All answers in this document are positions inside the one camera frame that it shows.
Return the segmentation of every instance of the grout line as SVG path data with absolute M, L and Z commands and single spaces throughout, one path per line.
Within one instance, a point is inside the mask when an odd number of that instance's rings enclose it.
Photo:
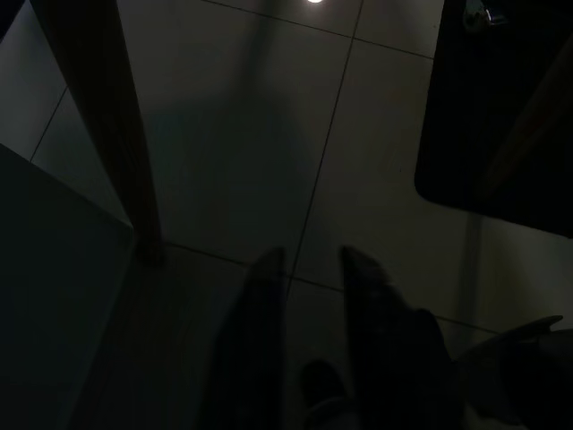
M 44 139 L 44 136 L 46 135 L 48 127 L 50 126 L 50 124 L 52 124 L 52 119 L 54 119 L 54 116 L 56 115 L 56 111 L 60 107 L 60 103 L 62 103 L 62 100 L 64 99 L 64 95 L 67 91 L 68 91 L 68 87 L 66 85 L 64 88 L 64 92 L 60 96 L 60 99 L 57 101 L 56 107 L 54 108 L 54 112 L 52 112 L 50 119 L 47 120 L 46 127 L 44 128 L 42 135 L 39 137 L 38 144 L 36 145 L 36 149 L 34 150 L 34 152 L 32 153 L 32 156 L 29 159 L 30 163 L 34 160 L 34 157 L 36 156 L 36 152 L 38 152 L 39 145 L 42 143 L 42 140 Z
M 398 52 L 402 52 L 404 54 L 410 54 L 411 56 L 419 56 L 419 57 L 425 58 L 427 60 L 433 60 L 433 56 L 425 56 L 424 54 L 418 54 L 416 52 L 406 51 L 405 49 L 400 49 L 399 47 L 389 47 L 388 45 L 383 45 L 383 44 L 378 43 L 378 42 L 372 42 L 370 40 L 364 40 L 364 39 L 360 39 L 360 38 L 355 38 L 355 40 L 359 40 L 361 42 L 368 43 L 370 45 L 376 45 L 377 47 L 385 47 L 386 49 L 391 49 L 392 51 L 398 51 Z
M 201 255 L 211 257 L 211 258 L 216 258 L 218 260 L 222 260 L 224 262 L 231 262 L 232 264 L 236 264 L 236 265 L 239 265 L 242 267 L 249 267 L 250 266 L 250 264 L 248 264 L 246 262 L 239 262 L 238 260 L 233 260 L 232 258 L 227 258 L 227 257 L 223 257 L 221 255 L 207 253 L 205 251 L 200 251 L 198 249 L 190 248 L 189 246 L 174 244 L 173 242 L 169 242 L 169 241 L 165 241 L 164 244 L 166 246 L 171 246 L 173 248 L 184 249 L 185 251 L 189 251 L 189 252 L 194 253 L 194 254 L 201 254 Z
M 317 288 L 327 289 L 327 290 L 330 290 L 330 291 L 334 291 L 334 292 L 336 292 L 336 293 L 339 293 L 339 294 L 341 294 L 341 295 L 344 295 L 344 291 L 343 291 L 342 289 L 340 289 L 340 288 L 330 287 L 330 286 L 328 286 L 328 285 L 320 284 L 319 282 L 315 282 L 315 281 L 313 281 L 313 280 L 307 280 L 307 279 L 304 279 L 304 278 L 297 278 L 296 276 L 292 276 L 291 279 L 292 279 L 292 280 L 296 280 L 296 281 L 298 281 L 298 282 L 303 282 L 303 283 L 305 283 L 305 284 L 312 285 L 312 286 L 317 287 Z M 453 323 L 453 324 L 457 324 L 457 325 L 462 325 L 462 326 L 465 326 L 465 327 L 467 327 L 467 328 L 469 328 L 469 329 L 478 330 L 478 331 L 485 331 L 485 332 L 490 333 L 490 334 L 500 334 L 499 331 L 490 330 L 490 329 L 485 329 L 484 327 L 478 327 L 477 325 L 473 325 L 473 324 L 470 324 L 470 323 L 468 323 L 468 322 L 462 322 L 462 321 L 454 320 L 454 319 L 452 319 L 452 318 L 446 318 L 445 316 L 439 316 L 439 315 L 436 315 L 436 314 L 434 314 L 434 313 L 432 313 L 432 315 L 433 315 L 436 319 L 445 321 L 445 322 L 447 322 L 447 323 Z
M 219 5 L 219 6 L 228 7 L 229 9 L 235 9 L 236 11 L 252 13 L 253 15 L 262 16 L 262 17 L 264 17 L 264 18 L 269 18 L 269 19 L 275 20 L 275 21 L 288 22 L 288 23 L 290 23 L 290 24 L 298 25 L 298 26 L 300 26 L 300 27 L 305 27 L 305 28 L 307 28 L 307 29 L 313 29 L 313 30 L 323 31 L 323 32 L 328 33 L 328 34 L 334 34 L 335 36 L 341 36 L 341 37 L 347 38 L 347 39 L 350 39 L 350 38 L 351 38 L 350 36 L 347 36 L 346 34 L 336 33 L 335 31 L 331 31 L 331 30 L 319 29 L 319 28 L 317 28 L 317 27 L 313 27 L 312 25 L 301 24 L 300 22 L 290 21 L 290 20 L 286 20 L 286 19 L 284 19 L 284 18 L 278 18 L 278 17 L 276 17 L 276 16 L 267 15 L 266 13 L 260 13 L 260 12 L 250 11 L 250 10 L 248 10 L 248 9 L 244 9 L 244 8 L 238 7 L 238 6 L 232 6 L 232 5 L 230 5 L 230 4 L 218 3 L 218 2 L 215 2 L 215 1 L 213 1 L 213 0 L 202 0 L 202 2 L 211 3 L 211 4 L 217 4 L 217 5 Z
M 355 27 L 354 27 L 354 30 L 352 31 L 352 38 L 350 39 L 350 45 L 348 46 L 348 52 L 346 54 L 346 61 L 344 63 L 344 68 L 342 69 L 342 76 L 340 77 L 340 84 L 338 85 L 337 97 L 335 98 L 334 107 L 332 108 L 332 115 L 330 117 L 329 130 L 326 133 L 326 139 L 324 140 L 324 145 L 322 147 L 321 161 L 319 162 L 319 167 L 318 167 L 318 170 L 316 172 L 316 177 L 314 178 L 314 185 L 312 187 L 311 199 L 309 201 L 308 209 L 306 210 L 306 215 L 304 217 L 304 224 L 303 224 L 303 228 L 301 230 L 300 239 L 298 240 L 298 246 L 296 247 L 295 258 L 293 260 L 293 269 L 291 270 L 291 276 L 293 276 L 293 277 L 295 276 L 296 265 L 298 264 L 298 258 L 300 256 L 301 250 L 303 248 L 304 234 L 306 233 L 306 228 L 308 227 L 308 221 L 309 221 L 309 218 L 311 217 L 312 204 L 314 203 L 314 195 L 316 194 L 316 188 L 317 188 L 319 180 L 321 178 L 322 163 L 324 162 L 324 156 L 326 155 L 326 149 L 329 146 L 330 132 L 332 131 L 332 125 L 334 124 L 334 118 L 335 118 L 336 113 L 337 113 L 338 101 L 340 100 L 340 93 L 342 92 L 342 86 L 344 85 L 344 79 L 346 77 L 346 69 L 348 68 L 348 63 L 350 62 L 350 54 L 352 53 L 352 46 L 353 46 L 354 41 L 355 41 L 355 34 L 356 34 L 356 30 L 358 29 L 358 22 L 360 21 L 360 15 L 362 13 L 363 4 L 364 4 L 364 0 L 361 0 L 360 8 L 358 9 L 358 14 L 356 15 Z M 286 291 L 287 293 L 290 292 L 292 280 L 293 280 L 293 278 L 291 278 L 291 280 L 288 282 L 288 289 Z

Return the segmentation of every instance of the leg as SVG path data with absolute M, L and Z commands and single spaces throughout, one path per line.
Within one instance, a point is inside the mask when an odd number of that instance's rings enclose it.
M 31 0 L 138 237 L 160 262 L 161 231 L 141 113 L 115 0 Z

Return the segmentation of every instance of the tile floor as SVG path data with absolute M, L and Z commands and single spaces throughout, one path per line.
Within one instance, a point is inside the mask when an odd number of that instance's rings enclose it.
M 174 325 L 189 328 L 184 347 L 194 351 L 180 385 L 161 382 L 188 396 L 177 426 L 192 421 L 206 351 L 244 266 L 276 245 L 291 286 L 293 428 L 296 370 L 326 357 L 346 371 L 343 244 L 379 259 L 410 304 L 443 318 L 454 355 L 548 314 L 573 326 L 570 241 L 415 191 L 442 3 L 118 0 L 163 229 L 187 248 L 170 247 L 166 273 L 148 279 L 166 309 L 179 295 Z M 125 220 L 28 3 L 0 64 L 0 143 Z

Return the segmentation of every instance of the floor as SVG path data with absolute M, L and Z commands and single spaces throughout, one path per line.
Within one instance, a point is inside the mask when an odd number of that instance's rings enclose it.
M 341 245 L 378 259 L 407 302 L 435 313 L 452 356 L 546 315 L 573 326 L 570 241 L 415 190 L 440 0 L 118 4 L 171 244 L 163 271 L 135 264 L 128 281 L 147 285 L 138 312 L 171 315 L 149 332 L 183 361 L 176 377 L 145 361 L 140 371 L 163 375 L 152 382 L 119 364 L 96 428 L 134 392 L 142 426 L 169 411 L 169 428 L 190 428 L 245 267 L 277 245 L 290 287 L 288 428 L 302 427 L 300 366 L 324 357 L 347 379 Z M 0 143 L 127 222 L 28 3 L 0 63 Z M 160 355 L 148 338 L 133 334 L 128 354 Z

